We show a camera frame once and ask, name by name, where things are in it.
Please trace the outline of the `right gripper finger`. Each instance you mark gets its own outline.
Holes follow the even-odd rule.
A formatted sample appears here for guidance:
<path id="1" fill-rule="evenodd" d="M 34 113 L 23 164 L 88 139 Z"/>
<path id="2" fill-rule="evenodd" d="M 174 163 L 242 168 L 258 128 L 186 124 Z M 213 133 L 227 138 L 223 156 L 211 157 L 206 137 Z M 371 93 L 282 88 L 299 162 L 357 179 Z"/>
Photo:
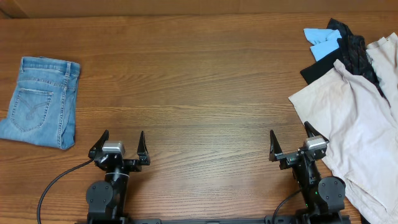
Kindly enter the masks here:
<path id="1" fill-rule="evenodd" d="M 321 136 L 325 142 L 329 142 L 329 140 L 320 132 L 318 132 L 308 121 L 304 122 L 304 127 L 309 138 Z"/>
<path id="2" fill-rule="evenodd" d="M 270 130 L 270 143 L 269 160 L 272 162 L 280 160 L 283 152 L 273 130 Z"/>

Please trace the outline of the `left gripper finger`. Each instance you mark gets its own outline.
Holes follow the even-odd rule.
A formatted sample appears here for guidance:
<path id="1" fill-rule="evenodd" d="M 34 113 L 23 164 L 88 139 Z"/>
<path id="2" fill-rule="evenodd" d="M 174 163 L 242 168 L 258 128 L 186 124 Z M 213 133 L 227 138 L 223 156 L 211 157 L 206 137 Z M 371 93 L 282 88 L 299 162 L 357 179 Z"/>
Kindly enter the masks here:
<path id="1" fill-rule="evenodd" d="M 109 131 L 106 129 L 102 136 L 97 140 L 97 142 L 91 147 L 88 153 L 90 159 L 94 159 L 98 152 L 102 151 L 102 147 L 105 142 L 109 139 Z"/>
<path id="2" fill-rule="evenodd" d="M 150 165 L 150 155 L 147 150 L 144 131 L 141 131 L 139 144 L 137 147 L 137 155 L 139 156 L 140 165 L 142 166 Z"/>

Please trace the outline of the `beige khaki shorts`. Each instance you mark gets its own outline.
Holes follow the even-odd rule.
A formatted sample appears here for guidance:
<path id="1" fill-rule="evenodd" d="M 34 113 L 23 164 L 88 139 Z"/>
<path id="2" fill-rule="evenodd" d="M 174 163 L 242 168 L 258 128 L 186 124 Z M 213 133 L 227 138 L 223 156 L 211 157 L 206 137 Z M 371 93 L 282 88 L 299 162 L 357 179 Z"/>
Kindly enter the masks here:
<path id="1" fill-rule="evenodd" d="M 397 35 L 369 44 L 366 59 L 379 88 L 336 60 L 289 100 L 329 139 L 323 162 L 352 205 L 369 223 L 397 223 Z"/>

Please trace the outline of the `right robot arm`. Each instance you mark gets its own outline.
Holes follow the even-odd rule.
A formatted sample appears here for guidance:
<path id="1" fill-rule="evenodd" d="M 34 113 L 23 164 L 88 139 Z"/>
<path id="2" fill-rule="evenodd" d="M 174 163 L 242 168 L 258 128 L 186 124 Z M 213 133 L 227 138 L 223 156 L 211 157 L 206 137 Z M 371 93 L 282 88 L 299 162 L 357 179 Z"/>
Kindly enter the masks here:
<path id="1" fill-rule="evenodd" d="M 316 161 L 326 156 L 329 140 L 319 133 L 308 121 L 304 122 L 307 138 L 297 151 L 285 154 L 273 130 L 270 131 L 269 160 L 280 162 L 280 169 L 292 169 L 299 189 L 284 199 L 265 223 L 350 223 L 349 216 L 343 216 L 345 209 L 345 182 L 336 176 L 322 177 Z M 305 208 L 293 215 L 280 216 L 280 208 L 291 198 L 302 194 Z"/>

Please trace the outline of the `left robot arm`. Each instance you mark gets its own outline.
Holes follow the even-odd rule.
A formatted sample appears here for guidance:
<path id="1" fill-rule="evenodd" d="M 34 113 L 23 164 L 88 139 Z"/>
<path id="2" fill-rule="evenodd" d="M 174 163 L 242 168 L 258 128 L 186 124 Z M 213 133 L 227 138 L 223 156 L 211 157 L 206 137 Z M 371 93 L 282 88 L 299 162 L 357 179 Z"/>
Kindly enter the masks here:
<path id="1" fill-rule="evenodd" d="M 88 223 L 132 223 L 124 212 L 129 174 L 150 164 L 144 132 L 137 147 L 137 159 L 126 159 L 122 141 L 110 141 L 106 130 L 90 149 L 88 157 L 105 171 L 104 180 L 92 183 L 86 191 Z"/>

